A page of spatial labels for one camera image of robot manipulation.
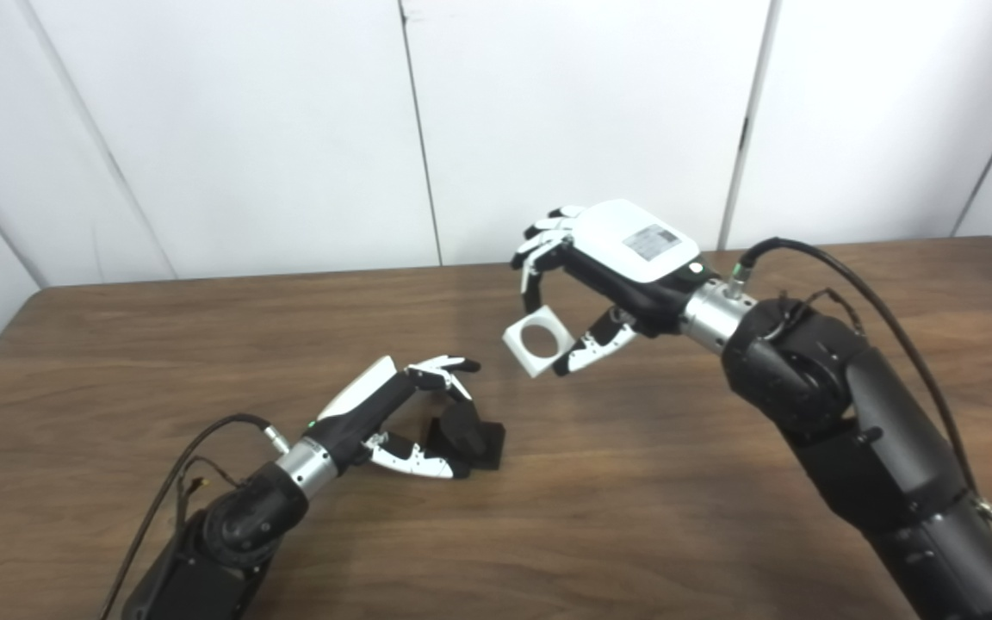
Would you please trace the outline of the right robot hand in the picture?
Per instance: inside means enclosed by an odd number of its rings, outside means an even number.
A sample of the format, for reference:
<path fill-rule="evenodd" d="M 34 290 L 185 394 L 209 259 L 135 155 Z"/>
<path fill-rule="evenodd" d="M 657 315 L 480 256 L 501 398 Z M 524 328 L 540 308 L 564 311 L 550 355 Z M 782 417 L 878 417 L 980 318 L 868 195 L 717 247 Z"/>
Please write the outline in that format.
<path fill-rule="evenodd" d="M 551 270 L 566 271 L 611 302 L 556 358 L 552 369 L 558 376 L 601 361 L 637 335 L 680 334 L 693 295 L 720 277 L 690 237 L 623 199 L 554 209 L 524 231 L 509 266 L 521 271 L 526 313 L 543 305 L 541 279 Z"/>

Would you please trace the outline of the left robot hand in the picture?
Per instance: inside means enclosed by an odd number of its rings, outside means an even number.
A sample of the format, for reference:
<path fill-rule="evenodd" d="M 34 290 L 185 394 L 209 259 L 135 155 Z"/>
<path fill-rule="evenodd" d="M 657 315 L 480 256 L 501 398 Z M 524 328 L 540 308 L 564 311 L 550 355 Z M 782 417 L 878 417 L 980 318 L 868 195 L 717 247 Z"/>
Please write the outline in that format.
<path fill-rule="evenodd" d="M 453 404 L 472 405 L 473 398 L 457 374 L 476 373 L 481 363 L 465 356 L 436 356 L 399 369 L 383 356 L 351 381 L 307 425 L 301 437 L 331 460 L 336 474 L 373 463 L 398 474 L 463 480 L 468 464 L 430 454 L 420 443 L 386 432 L 383 424 L 417 392 L 442 392 Z"/>

